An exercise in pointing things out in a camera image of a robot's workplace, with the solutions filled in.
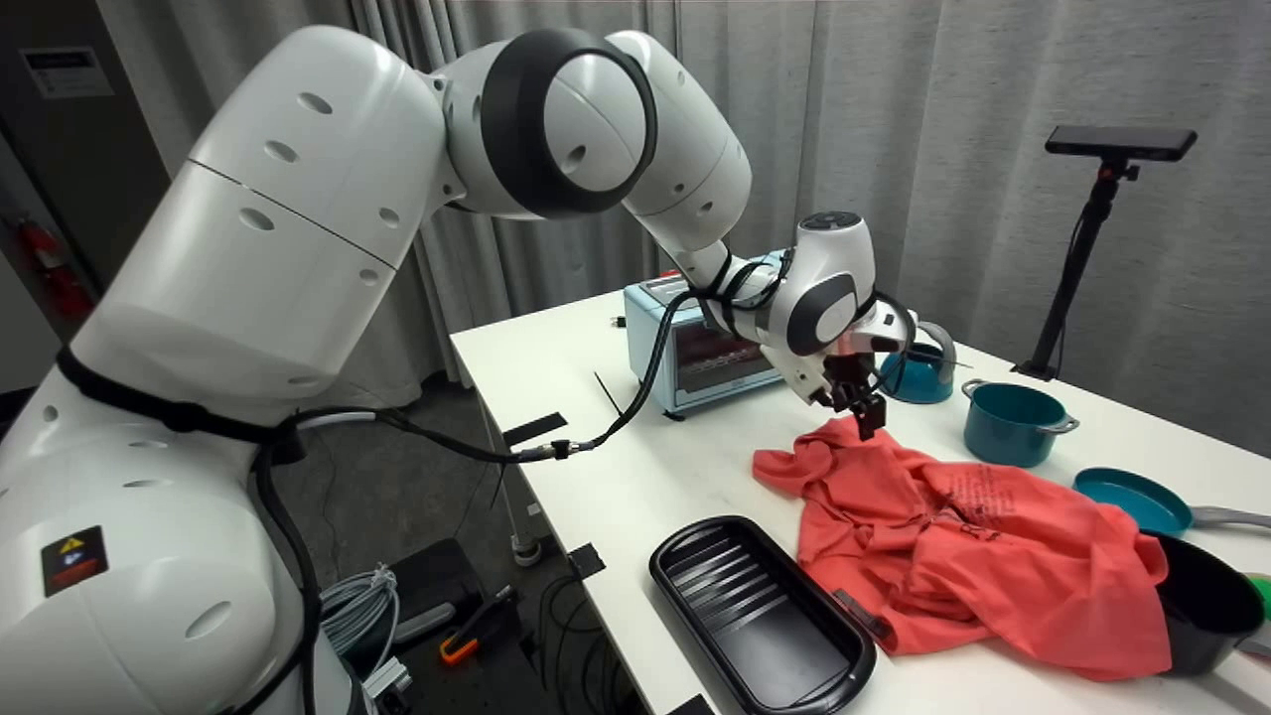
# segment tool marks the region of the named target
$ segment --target blue pot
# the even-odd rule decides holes
[[[953,393],[953,375],[922,357],[886,357],[878,369],[878,382],[882,382],[882,393],[915,407],[948,402]]]
[[[1026,387],[965,382],[971,398],[965,448],[996,467],[1041,467],[1062,434],[1078,422],[1070,408]]]

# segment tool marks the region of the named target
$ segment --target red object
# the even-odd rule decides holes
[[[465,667],[478,655],[478,648],[482,648],[478,640],[465,640],[465,644],[442,640],[442,665]]]
[[[1001,640],[1087,679],[1172,667],[1165,547],[1106,506],[1026,468],[932,461],[830,422],[755,479],[802,497],[800,566],[846,594],[894,655]]]
[[[25,248],[57,320],[69,332],[84,325],[90,316],[90,292],[74,280],[64,248],[41,224],[19,224],[15,242]]]

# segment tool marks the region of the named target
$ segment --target black cable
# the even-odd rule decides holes
[[[282,679],[293,667],[302,667],[302,702],[305,702],[305,715],[314,715],[318,710],[314,708],[318,573],[314,573],[314,562],[305,553],[305,540],[297,538],[287,506],[280,502],[276,452],[269,448],[260,452],[249,479],[253,479],[253,494],[261,502],[265,522],[282,538],[282,547],[289,558],[289,567],[293,567],[293,581],[297,581],[297,594],[302,594],[302,637],[289,648],[289,655],[282,659],[282,667],[241,708],[233,708],[233,715],[260,710],[282,689]]]
[[[603,640],[592,640],[584,667],[581,667],[581,692],[584,692],[588,710],[599,710],[599,702],[592,700],[592,667],[596,667],[599,653],[603,653]]]
[[[674,310],[678,310],[682,301],[693,301],[693,297],[701,297],[701,293],[694,293],[694,292],[682,292],[682,293],[674,293],[674,297],[669,301],[662,324],[659,324],[654,341],[652,341],[652,355],[646,355],[646,366],[645,366],[645,375],[640,375],[637,398],[626,402],[626,408],[621,408],[621,418],[616,418],[603,434],[596,434],[596,438],[588,438],[588,443],[552,443],[552,444],[532,444],[532,448],[515,448],[515,452],[493,452],[493,448],[456,443],[456,438],[448,438],[448,434],[421,428],[421,427],[411,422],[405,408],[381,408],[379,422],[391,427],[391,428],[424,438],[424,443],[432,443],[432,444],[444,444],[444,448],[454,448],[454,452],[461,452],[461,459],[495,461],[495,467],[564,461],[564,459],[573,459],[573,452],[592,452],[592,448],[599,448],[607,438],[616,438],[626,422],[637,422],[637,414],[645,408],[645,402],[646,402],[646,393],[652,393],[652,387],[654,387],[659,362],[662,362],[662,355],[669,355],[669,341],[670,341]]]
[[[603,673],[607,673],[607,679],[603,679],[603,700],[621,710],[621,702],[626,702],[626,700],[633,700],[633,692],[621,700],[621,677],[622,677],[622,665],[621,665],[621,659],[612,659],[612,653],[603,653]]]
[[[502,467],[502,472],[495,472],[495,481],[493,481],[493,489],[487,489],[487,497],[485,497],[485,509],[502,506],[502,494],[506,494],[506,481],[507,481],[507,479],[514,479],[507,467]]]
[[[465,526],[469,526],[469,516],[473,516],[473,509],[478,509],[478,502],[485,497],[485,485],[487,481],[502,481],[506,479],[506,467],[495,467],[495,472],[482,472],[482,481],[478,485],[469,485],[469,497],[465,497],[465,512],[454,522],[454,538],[461,538],[465,533]]]
[[[567,612],[559,616],[556,612],[556,602],[559,602],[559,594],[550,602],[550,622],[552,622],[552,628],[559,628],[559,632],[567,632],[567,637],[592,637],[592,632],[599,632],[599,628],[577,628],[573,626],[573,616],[577,616],[577,610],[584,604],[577,594],[567,594]]]
[[[550,604],[556,602],[559,590],[567,590],[567,581],[573,578],[559,578],[559,581],[546,583],[546,594],[540,594],[540,628],[550,628]],[[540,683],[546,689],[552,689],[550,665],[552,665],[552,632],[546,632],[546,648],[540,648]]]
[[[371,408],[371,407],[305,408],[305,414],[287,418],[287,428],[297,428],[297,427],[305,427],[305,422],[335,418],[335,414],[413,414],[421,402],[424,402],[424,398],[413,398],[413,402],[403,402],[403,407],[391,407],[391,408]]]
[[[556,708],[559,708],[559,715],[567,715],[567,708],[564,708],[564,689],[559,689],[559,683],[564,683],[564,677],[559,677],[559,667],[564,667],[564,644],[567,644],[567,637],[573,637],[573,632],[567,632],[567,626],[573,626],[573,622],[577,622],[577,612],[584,610],[584,602],[577,596],[577,590],[581,590],[577,581],[567,581],[567,590],[564,590],[564,594],[573,596],[573,604],[567,604],[567,616],[564,616],[564,628],[559,628],[556,665],[552,665],[552,673],[556,673]]]

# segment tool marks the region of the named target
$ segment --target black object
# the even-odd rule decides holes
[[[403,622],[397,637],[392,637],[392,653],[411,653],[421,640],[432,640],[442,628],[448,628],[454,622],[469,622],[478,610],[482,610],[482,596],[461,596],[461,602],[444,602],[421,616]]]
[[[824,316],[830,316],[833,301],[842,301],[846,293],[859,293],[859,283],[851,275],[833,275],[830,283],[806,292],[800,301],[795,301],[795,316],[787,324],[787,345],[795,355],[824,355],[830,341],[824,341],[820,333],[820,324]]]
[[[392,566],[403,616],[413,622],[438,604],[469,604],[473,594],[487,594],[487,583],[473,573],[465,547],[456,540],[438,540]],[[438,659],[438,644],[421,640],[421,648],[397,653],[413,679],[413,710],[465,710],[465,715],[506,715],[506,710],[536,710],[556,715],[552,694],[536,679],[532,665],[515,644],[515,628],[506,640],[482,648],[482,659],[469,667],[444,667]]]
[[[1155,590],[1169,622],[1172,677],[1205,677],[1265,628],[1265,602],[1247,578],[1186,540],[1152,533],[1169,558]]]
[[[859,227],[859,224],[861,224],[859,212],[813,212],[800,227],[806,227],[806,232],[842,232],[842,227]]]
[[[1065,280],[1055,297],[1047,301],[1035,349],[1030,362],[1017,366],[1017,375],[1032,375],[1041,382],[1055,377],[1051,349],[1065,333],[1070,306],[1078,297],[1087,251],[1100,238],[1106,219],[1112,216],[1112,199],[1119,181],[1141,181],[1141,166],[1133,160],[1165,160],[1177,165],[1194,144],[1194,132],[1112,132],[1112,129],[1055,129],[1043,144],[1051,157],[1100,157],[1095,186],[1087,191],[1082,219],[1074,227],[1074,248],[1065,259]]]
[[[596,573],[603,573],[603,562],[599,562],[599,553],[596,553],[592,545],[573,547],[564,562],[567,562],[567,578],[573,578],[577,583],[584,583],[584,581],[592,581]]]
[[[506,444],[514,448],[514,444],[522,444],[522,443],[546,438],[546,434],[564,428],[564,427],[567,427],[567,422],[564,422],[559,414],[546,414],[546,418],[536,418],[536,422],[514,427],[514,428],[506,434]]]
[[[515,628],[515,602],[514,583],[493,594],[454,637],[442,640],[442,665],[465,667],[485,644]]]
[[[233,422],[233,418],[212,414],[200,402],[166,402],[159,393],[142,393],[137,387],[103,377],[90,366],[84,366],[69,345],[57,355],[57,366],[84,398],[114,407],[123,414],[151,418],[172,434],[216,434],[216,438],[249,443],[249,444],[276,444],[287,438],[282,427]]]
[[[840,710],[873,673],[869,632],[744,516],[678,529],[646,573],[652,604],[723,710]]]
[[[616,67],[626,73],[645,99],[645,129],[646,138],[640,148],[640,165],[626,183],[612,191],[588,191],[559,175],[552,153],[550,153],[550,132],[546,132],[546,105],[556,73],[577,62],[577,56],[603,56]],[[536,216],[596,216],[626,199],[645,166],[652,165],[652,153],[659,148],[659,116],[652,99],[652,85],[645,67],[612,50],[599,35],[577,32],[577,28],[536,28],[515,35],[502,56],[493,62],[485,89],[482,89],[482,138],[487,153],[487,166],[506,183],[506,191],[536,212]]]
[[[701,293],[694,293],[694,292],[682,292],[682,293],[674,293],[674,297],[669,301],[669,310],[662,310],[662,320],[659,320],[659,332],[654,332],[654,337],[652,337],[652,355],[646,355],[646,366],[645,366],[645,375],[640,375],[637,398],[621,408],[621,418],[616,418],[603,434],[596,434],[596,438],[588,438],[588,443],[552,443],[552,444],[532,444],[532,448],[507,452],[507,448],[482,448],[482,444],[465,444],[465,443],[456,443],[456,438],[421,428],[421,427],[411,422],[405,408],[384,408],[384,414],[379,414],[379,422],[391,427],[391,428],[424,438],[424,443],[432,443],[432,444],[444,444],[444,448],[454,448],[454,452],[465,452],[465,459],[473,459],[473,461],[495,461],[495,467],[567,461],[573,452],[592,452],[592,448],[599,448],[607,438],[616,438],[626,422],[637,422],[637,414],[645,408],[645,402],[646,402],[646,393],[652,393],[652,387],[654,387],[654,375],[659,375],[659,366],[662,366],[669,341],[670,341],[674,310],[678,310],[682,301],[693,301],[693,297],[701,297]]]
[[[269,529],[280,553],[287,558],[287,567],[302,594],[302,637],[293,640],[293,648],[287,653],[287,659],[280,665],[280,673],[241,702],[229,708],[229,715],[249,715],[260,710],[287,679],[289,673],[302,667],[302,710],[314,715],[318,700],[314,700],[314,644],[318,644],[318,628],[323,628],[323,594],[318,594],[318,573],[309,562],[309,547],[302,540],[302,533],[293,529],[280,489],[276,489],[276,452],[261,448],[249,467],[249,489],[261,506],[261,526]]]
[[[1100,157],[1100,160],[1141,160],[1177,165],[1190,153],[1194,132],[1155,132],[1155,129],[1055,129],[1043,138],[1047,157]]]
[[[828,389],[813,393],[820,407],[833,414],[851,408],[859,418],[861,443],[886,427],[886,402],[873,393],[873,355],[830,355]]]
[[[714,715],[711,702],[703,694],[678,702],[670,715]]]

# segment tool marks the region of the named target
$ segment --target cable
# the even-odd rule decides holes
[[[454,529],[448,529],[454,538],[461,538],[461,533],[469,529],[469,516],[473,516],[482,494],[487,494],[485,485],[487,485],[487,481],[502,481],[506,468],[507,468],[507,467],[495,467],[495,472],[482,472],[478,485],[469,485],[465,509],[461,509],[461,516],[456,516]]]
[[[384,622],[391,632],[381,632],[372,667],[391,659],[403,626],[397,578],[384,566],[323,594],[323,632],[328,637],[339,655],[359,653],[371,637],[379,637]]]
[[[473,461],[495,461],[495,467],[564,461],[564,459],[573,459],[573,452],[592,452],[592,448],[599,448],[607,438],[616,438],[626,422],[637,422],[637,414],[645,408],[645,402],[646,402],[646,393],[652,393],[652,387],[654,387],[659,362],[662,362],[662,355],[669,355],[669,341],[670,341],[674,310],[678,310],[686,297],[701,297],[701,293],[694,293],[694,292],[682,292],[682,293],[674,293],[674,297],[669,301],[669,316],[662,316],[659,333],[654,333],[654,341],[652,341],[652,355],[646,355],[640,389],[637,389],[637,398],[626,402],[626,408],[621,408],[621,418],[616,418],[603,434],[596,434],[596,438],[588,438],[588,443],[552,443],[552,444],[532,444],[532,448],[522,448],[522,452],[493,452],[493,448],[456,443],[456,438],[448,438],[448,434],[421,428],[421,427],[413,427],[413,422],[405,418],[405,408],[384,408],[384,414],[379,414],[379,422],[391,427],[391,428],[403,428],[403,434],[438,443],[438,444],[444,444],[444,448],[454,448],[454,452],[465,452],[465,459],[473,459]]]
[[[289,558],[289,567],[293,567],[293,581],[297,581],[297,594],[302,594],[302,637],[289,648],[289,655],[282,659],[282,667],[241,708],[233,708],[233,715],[260,710],[282,689],[282,679],[293,667],[302,667],[302,708],[305,708],[305,715],[314,715],[318,710],[314,708],[318,573],[314,573],[314,562],[305,553],[305,540],[297,538],[289,512],[280,502],[276,452],[269,448],[260,452],[249,479],[253,479],[253,489],[260,489],[265,522],[282,538],[282,547]]]
[[[573,616],[577,616],[577,610],[584,604],[577,594],[567,594],[567,612],[564,616],[556,616],[556,602],[564,596],[567,590],[559,590],[559,594],[552,594],[552,602],[550,602],[550,622],[559,628],[559,632],[567,632],[567,637],[592,637],[592,632],[599,632],[599,628],[577,628],[573,626]]]
[[[371,408],[348,408],[348,414],[314,414],[314,418],[297,418],[293,422],[293,428],[297,434],[314,434],[314,428],[335,428],[335,427],[371,427],[371,422],[379,422],[379,414],[371,414]]]
[[[540,594],[540,626],[550,626],[550,610],[556,602],[559,590],[567,590],[573,578],[556,578],[552,583],[546,583]],[[552,689],[556,673],[550,673],[552,665],[552,637],[546,637],[546,653],[540,653],[540,683]]]
[[[592,700],[592,689],[588,689],[599,653],[603,653],[603,640],[592,640],[592,648],[584,655],[584,702],[588,702],[588,710],[599,710],[599,702]]]
[[[573,596],[573,604],[567,604],[567,616],[564,616],[564,628],[559,628],[556,665],[552,665],[552,677],[556,677],[556,708],[559,708],[559,710],[567,710],[567,708],[564,708],[564,689],[559,689],[559,683],[564,683],[564,679],[559,679],[559,667],[564,667],[564,644],[567,644],[567,637],[573,637],[573,622],[577,622],[577,616],[581,616],[581,610],[584,610],[584,602],[581,602],[573,590],[581,590],[581,583],[577,583],[577,581],[567,581],[567,590],[559,590],[559,594],[567,594],[567,596]]]

